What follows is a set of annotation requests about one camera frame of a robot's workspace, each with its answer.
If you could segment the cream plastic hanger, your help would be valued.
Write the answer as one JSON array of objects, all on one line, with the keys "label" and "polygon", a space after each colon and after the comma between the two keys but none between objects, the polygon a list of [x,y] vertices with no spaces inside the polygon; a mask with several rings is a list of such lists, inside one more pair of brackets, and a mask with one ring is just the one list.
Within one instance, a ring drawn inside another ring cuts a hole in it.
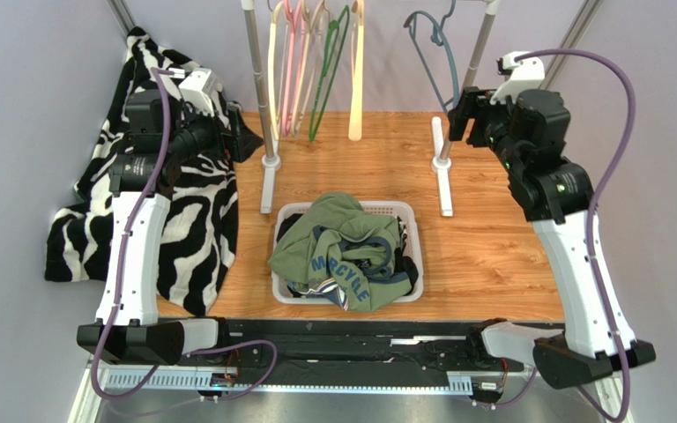
[{"label": "cream plastic hanger", "polygon": [[276,72],[275,72],[275,53],[277,43],[277,30],[279,18],[283,16],[283,1],[279,1],[272,9],[270,25],[269,25],[269,39],[267,49],[267,89],[270,104],[268,106],[268,113],[270,118],[270,126],[272,131],[273,143],[277,144],[279,141],[279,119],[277,117],[277,96],[276,96]]}]

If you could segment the pink plastic hanger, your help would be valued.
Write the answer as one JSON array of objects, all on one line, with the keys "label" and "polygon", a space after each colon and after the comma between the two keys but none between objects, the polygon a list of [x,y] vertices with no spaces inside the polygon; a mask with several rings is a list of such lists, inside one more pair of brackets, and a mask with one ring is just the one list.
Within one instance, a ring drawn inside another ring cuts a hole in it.
[{"label": "pink plastic hanger", "polygon": [[284,16],[286,19],[286,33],[284,55],[282,56],[282,91],[280,107],[280,129],[282,137],[289,137],[295,126],[294,108],[298,103],[299,88],[298,77],[301,72],[297,47],[303,46],[304,30],[306,28],[307,11],[304,1],[298,1],[292,8],[288,1],[283,2]]}]

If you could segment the olive green tank top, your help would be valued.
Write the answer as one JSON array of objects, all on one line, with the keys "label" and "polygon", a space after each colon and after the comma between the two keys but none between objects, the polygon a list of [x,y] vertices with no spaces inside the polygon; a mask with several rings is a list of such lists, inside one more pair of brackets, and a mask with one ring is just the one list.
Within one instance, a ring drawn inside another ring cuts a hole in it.
[{"label": "olive green tank top", "polygon": [[367,213],[352,195],[330,192],[276,242],[268,265],[298,284],[334,278],[346,291],[347,311],[370,313],[411,289],[407,273],[394,271],[400,242],[395,217]]}]

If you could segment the green plastic hanger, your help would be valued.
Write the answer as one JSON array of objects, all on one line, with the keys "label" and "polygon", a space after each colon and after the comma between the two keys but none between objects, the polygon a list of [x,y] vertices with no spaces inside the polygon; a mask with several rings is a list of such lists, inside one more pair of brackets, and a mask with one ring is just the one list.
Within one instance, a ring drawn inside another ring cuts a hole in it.
[{"label": "green plastic hanger", "polygon": [[327,26],[322,46],[323,57],[319,67],[316,94],[309,116],[308,140],[310,143],[316,140],[317,132],[324,117],[346,42],[350,14],[351,8],[345,4],[338,16],[329,20]]}]

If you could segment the wooden hanger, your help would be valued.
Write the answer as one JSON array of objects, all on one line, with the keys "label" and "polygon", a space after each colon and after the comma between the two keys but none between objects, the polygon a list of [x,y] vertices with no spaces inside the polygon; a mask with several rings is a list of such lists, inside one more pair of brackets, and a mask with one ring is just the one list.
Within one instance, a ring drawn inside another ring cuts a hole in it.
[{"label": "wooden hanger", "polygon": [[365,41],[365,2],[355,1],[352,5],[353,31],[351,38],[352,99],[348,126],[348,139],[360,141],[362,138],[363,100],[364,100],[364,41]]},{"label": "wooden hanger", "polygon": [[291,129],[287,131],[287,134],[292,137],[298,136],[301,131],[307,112],[308,96],[312,93],[314,86],[316,65],[310,63],[313,47],[316,41],[322,37],[322,25],[330,17],[325,1],[319,1],[313,9],[310,9],[304,1],[301,1],[301,6],[301,50],[295,79],[294,102],[290,115]]}]

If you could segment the black top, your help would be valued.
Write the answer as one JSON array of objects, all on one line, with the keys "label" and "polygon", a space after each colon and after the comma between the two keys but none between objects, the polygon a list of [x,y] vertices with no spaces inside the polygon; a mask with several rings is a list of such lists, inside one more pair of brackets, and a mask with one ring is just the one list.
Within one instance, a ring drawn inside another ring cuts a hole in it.
[{"label": "black top", "polygon": [[[275,236],[275,241],[280,241],[281,238],[288,232],[291,227],[303,216],[302,213],[293,213],[286,217],[284,221],[280,224],[279,230],[276,233]],[[399,246],[395,249],[394,255],[395,255],[395,260],[394,260],[394,271],[395,272],[400,272],[404,271],[407,273],[410,279],[411,283],[411,289],[406,295],[411,295],[413,293],[413,289],[416,285],[416,282],[419,277],[419,271],[417,269],[416,264],[413,262],[413,259],[410,256],[405,256],[404,255],[404,250],[405,247],[407,246],[407,241],[408,241],[408,227],[407,224],[398,216],[395,215],[395,218],[398,221],[398,228],[399,228],[399,237],[400,237],[400,244]],[[316,294],[316,293],[303,293],[299,290],[296,290],[294,288],[294,284],[292,281],[287,281],[286,286],[288,291],[290,292],[290,295],[293,298],[307,298],[307,299],[320,299],[321,295]]]}]

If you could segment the blue tank top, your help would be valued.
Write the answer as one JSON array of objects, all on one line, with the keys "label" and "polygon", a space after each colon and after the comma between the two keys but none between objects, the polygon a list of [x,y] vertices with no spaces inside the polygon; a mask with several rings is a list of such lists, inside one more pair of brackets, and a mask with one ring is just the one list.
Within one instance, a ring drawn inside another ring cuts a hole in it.
[{"label": "blue tank top", "polygon": [[343,286],[336,282],[334,278],[328,278],[314,286],[307,284],[298,284],[291,280],[286,282],[289,291],[297,297],[308,299],[322,299],[347,311],[349,301]]}]

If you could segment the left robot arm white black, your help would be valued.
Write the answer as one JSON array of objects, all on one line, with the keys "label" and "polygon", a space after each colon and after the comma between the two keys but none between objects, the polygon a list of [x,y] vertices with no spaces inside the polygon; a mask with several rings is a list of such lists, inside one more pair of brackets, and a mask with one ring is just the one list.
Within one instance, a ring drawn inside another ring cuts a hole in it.
[{"label": "left robot arm white black", "polygon": [[80,347],[110,364],[177,364],[217,344],[214,318],[162,322],[155,304],[163,228],[182,164],[200,153],[243,162],[263,139],[243,122],[235,102],[217,95],[180,99],[152,89],[129,96],[127,140],[109,170],[114,210],[106,291],[93,323],[78,327]]}]

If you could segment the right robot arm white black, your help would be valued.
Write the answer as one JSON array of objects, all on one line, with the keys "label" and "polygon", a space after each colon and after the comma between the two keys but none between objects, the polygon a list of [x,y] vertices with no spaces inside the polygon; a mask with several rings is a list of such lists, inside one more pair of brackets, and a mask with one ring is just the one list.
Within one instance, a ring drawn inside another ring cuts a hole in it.
[{"label": "right robot arm white black", "polygon": [[594,189],[562,154],[571,117],[561,95],[528,89],[498,100],[491,90],[467,87],[448,118],[454,139],[486,147],[505,169],[510,194],[547,254],[565,319],[560,330],[502,318],[479,323],[469,333],[473,357],[533,366],[556,389],[652,363],[654,346],[636,337],[611,286],[599,286],[594,275],[602,264],[599,238],[586,234],[598,225],[589,213]]}]

